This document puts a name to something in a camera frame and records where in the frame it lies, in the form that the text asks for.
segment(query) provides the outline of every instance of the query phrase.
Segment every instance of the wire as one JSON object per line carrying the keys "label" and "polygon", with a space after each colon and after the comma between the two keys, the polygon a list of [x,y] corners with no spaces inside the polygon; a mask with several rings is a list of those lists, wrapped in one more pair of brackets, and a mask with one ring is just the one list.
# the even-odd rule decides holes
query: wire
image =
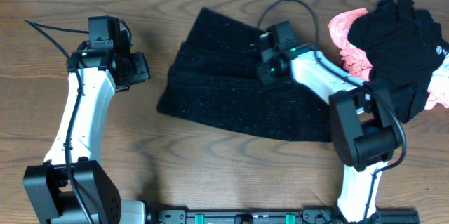
{"label": "wire", "polygon": [[393,109],[381,98],[378,96],[378,94],[374,93],[369,87],[367,87],[365,84],[364,85],[360,85],[350,79],[348,79],[347,77],[343,77],[342,75],[338,74],[337,72],[335,72],[334,70],[330,69],[327,65],[325,65],[323,62],[321,62],[321,58],[318,57],[317,54],[317,50],[319,47],[319,25],[318,25],[318,18],[316,17],[315,13],[313,12],[313,10],[304,2],[300,1],[300,0],[278,0],[276,2],[274,2],[272,5],[268,6],[268,8],[264,11],[264,13],[262,14],[262,16],[260,16],[260,19],[257,22],[257,29],[256,29],[256,47],[257,50],[259,50],[259,41],[260,41],[260,37],[259,37],[259,30],[260,30],[260,25],[262,24],[263,18],[266,16],[266,14],[273,9],[273,7],[277,6],[278,4],[282,3],[282,2],[287,2],[287,1],[291,1],[291,2],[296,2],[299,3],[300,5],[304,6],[310,13],[310,15],[312,16],[313,20],[314,20],[314,27],[315,27],[315,43],[314,43],[314,57],[315,60],[326,70],[328,70],[330,73],[334,74],[336,77],[340,78],[341,80],[356,86],[358,88],[360,88],[361,90],[365,91],[365,93],[371,95],[374,100],[376,100],[389,114],[389,116],[393,119],[395,125],[398,126],[399,128],[399,133],[401,134],[401,137],[403,139],[402,142],[402,153],[401,156],[396,160],[396,162],[394,162],[393,164],[390,164],[386,167],[380,168],[380,169],[376,169],[373,174],[372,174],[372,180],[371,180],[371,186],[370,186],[370,192],[368,194],[368,201],[366,203],[366,208],[365,208],[365,213],[363,214],[363,222],[366,221],[366,217],[368,215],[368,209],[371,203],[371,198],[373,197],[373,190],[374,190],[374,184],[375,184],[375,180],[377,179],[377,174],[381,171],[387,171],[389,169],[392,169],[396,166],[398,166],[399,164],[401,164],[401,162],[405,159],[406,157],[406,153],[407,153],[407,139],[406,139],[406,134],[404,133],[404,130],[402,128],[401,123],[399,122],[399,120],[396,118],[396,116],[394,115],[394,111]]}
{"label": "wire", "polygon": [[74,33],[79,33],[79,34],[88,34],[89,31],[84,31],[84,30],[76,30],[76,29],[67,29],[67,28],[61,28],[61,27],[52,27],[49,25],[44,25],[44,24],[40,24],[40,23],[36,23],[33,22],[36,26],[38,27],[43,27],[46,29],[52,29],[52,30],[57,30],[57,31],[63,31],[63,32],[74,32]]}
{"label": "wire", "polygon": [[131,29],[129,29],[129,27],[126,24],[125,20],[120,20],[119,22],[125,27],[126,31],[128,31],[128,40],[129,40],[130,45],[131,45],[131,41],[133,40],[133,34],[131,33]]}
{"label": "wire", "polygon": [[44,37],[46,37],[47,40],[49,40],[53,45],[55,45],[55,47],[58,48],[59,51],[61,51],[61,53],[66,57],[67,62],[69,63],[70,67],[72,69],[76,69],[74,71],[74,73],[76,75],[76,80],[78,81],[78,90],[77,90],[78,95],[76,96],[75,106],[73,108],[72,116],[70,117],[69,126],[67,127],[67,135],[66,135],[65,143],[64,143],[65,168],[67,170],[67,176],[69,178],[70,184],[72,185],[72,189],[74,191],[76,200],[78,201],[79,206],[81,207],[81,210],[84,212],[84,215],[86,216],[88,223],[95,224],[93,222],[91,214],[89,213],[89,210],[87,209],[86,203],[84,202],[83,197],[81,196],[81,193],[79,192],[78,185],[76,184],[77,181],[75,180],[75,177],[72,173],[72,165],[71,165],[72,160],[71,160],[71,156],[70,156],[70,151],[72,150],[72,146],[70,145],[70,142],[72,140],[73,126],[74,126],[74,122],[75,122],[75,118],[76,118],[76,113],[78,112],[79,103],[81,102],[81,97],[83,95],[83,84],[82,84],[82,80],[81,80],[81,75],[78,72],[78,67],[74,67],[69,54],[61,47],[60,44],[58,44],[53,38],[51,38],[47,33],[45,33],[42,29],[40,29],[36,23],[34,23],[28,19],[25,19],[25,22],[28,23],[29,25],[31,25],[35,30],[37,30]]}

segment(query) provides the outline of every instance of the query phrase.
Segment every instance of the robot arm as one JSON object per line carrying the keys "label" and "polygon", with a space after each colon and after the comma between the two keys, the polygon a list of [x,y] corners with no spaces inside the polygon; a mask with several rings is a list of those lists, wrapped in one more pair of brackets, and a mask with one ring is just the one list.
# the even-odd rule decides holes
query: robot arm
{"label": "robot arm", "polygon": [[149,78],[141,52],[131,53],[127,25],[109,16],[89,18],[89,41],[74,51],[67,63],[69,95],[58,134],[41,166],[27,167],[24,186],[40,223],[85,223],[86,217],[68,184],[65,160],[67,128],[78,96],[77,70],[83,84],[72,130],[71,166],[74,181],[94,223],[145,224],[145,204],[120,198],[100,165],[102,132],[109,103],[116,91],[127,91]]}
{"label": "robot arm", "polygon": [[[288,21],[269,27],[260,41],[262,62],[257,65],[257,72],[263,84],[291,74],[296,82],[310,88],[330,106],[331,136],[335,150],[344,162],[342,192],[337,207],[347,222],[362,221],[374,171],[385,167],[393,151],[402,143],[399,129],[376,100],[328,69],[359,86],[365,84],[363,79],[340,69],[320,51],[315,56],[311,45],[300,45]],[[382,83],[368,85],[393,107],[389,92]],[[374,118],[360,122],[358,114],[364,112],[372,112]],[[375,196],[381,173],[374,180],[367,218],[376,212]]]}
{"label": "robot arm", "polygon": [[[72,133],[72,160],[84,158],[101,164],[101,139],[105,127],[107,108],[115,94],[114,78],[109,70],[98,68],[80,69],[83,83],[83,97],[79,104]],[[69,74],[69,95],[62,116],[61,125],[50,151],[43,162],[52,165],[65,164],[64,142],[73,112],[78,89],[75,73]]]}

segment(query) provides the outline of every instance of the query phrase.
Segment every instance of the wood grain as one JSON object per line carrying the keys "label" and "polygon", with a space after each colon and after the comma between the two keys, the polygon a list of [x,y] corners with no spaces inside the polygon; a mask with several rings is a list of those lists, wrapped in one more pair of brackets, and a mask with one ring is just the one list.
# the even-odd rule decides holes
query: wood grain
{"label": "wood grain", "polygon": [[[0,0],[0,223],[36,223],[22,186],[26,166],[40,164],[57,133],[67,98],[65,59],[24,18],[87,29],[92,15],[126,20],[134,51],[152,79],[117,94],[107,114],[102,165],[121,196],[191,209],[295,209],[335,203],[342,164],[330,143],[289,143],[233,133],[156,112],[168,67],[206,6],[254,25],[276,0]],[[340,63],[327,24],[343,11],[372,10],[378,0],[304,0],[320,20],[322,50]],[[448,0],[414,0],[443,26]],[[304,9],[278,7],[264,24],[290,20],[311,41]],[[86,37],[49,32],[69,52]],[[423,223],[449,220],[449,111],[440,105],[405,125],[408,155],[382,176],[380,207],[415,207]]]}

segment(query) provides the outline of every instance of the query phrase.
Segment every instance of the green connector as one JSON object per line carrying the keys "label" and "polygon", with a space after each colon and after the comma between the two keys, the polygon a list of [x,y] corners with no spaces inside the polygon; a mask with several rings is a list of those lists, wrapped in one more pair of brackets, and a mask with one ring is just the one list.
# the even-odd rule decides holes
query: green connector
{"label": "green connector", "polygon": [[295,224],[294,214],[286,214],[286,224]]}
{"label": "green connector", "polygon": [[195,215],[195,224],[204,224],[204,215],[203,214]]}

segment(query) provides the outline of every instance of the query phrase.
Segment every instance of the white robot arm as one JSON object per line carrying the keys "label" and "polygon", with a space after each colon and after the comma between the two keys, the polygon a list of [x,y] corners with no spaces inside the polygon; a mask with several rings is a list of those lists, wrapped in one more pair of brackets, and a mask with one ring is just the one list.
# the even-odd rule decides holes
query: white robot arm
{"label": "white robot arm", "polygon": [[[317,56],[323,64],[331,68],[334,72],[337,72],[341,76],[347,77],[360,85],[364,83],[363,79],[354,77],[331,63],[321,51],[317,51]],[[332,94],[337,93],[338,91],[350,91],[356,88],[340,78],[337,78],[321,64],[318,64],[313,51],[301,54],[296,59],[292,60],[291,70],[293,78],[298,83],[309,87],[328,105],[329,96]],[[363,108],[359,108],[357,113],[363,113]],[[354,167],[347,166],[346,164],[344,165],[342,192],[338,197],[337,206],[347,221],[359,222],[363,220],[366,202],[368,201],[368,195],[370,193],[372,174],[376,169],[385,167],[387,164],[388,162],[380,161],[366,167],[363,171],[357,171]],[[382,172],[377,175],[377,180],[375,180],[373,197],[370,200],[368,209],[368,218],[376,212],[375,197],[379,187],[381,174]]]}
{"label": "white robot arm", "polygon": [[[79,74],[83,83],[83,97],[79,104],[78,113],[72,133],[72,160],[79,158],[96,160],[101,164],[101,139],[105,127],[107,108],[115,94],[116,85],[109,70],[98,68],[80,69]],[[64,114],[50,151],[43,162],[52,165],[65,164],[64,142],[67,135],[70,117],[73,113],[78,90],[75,73],[69,74],[69,95]]]}

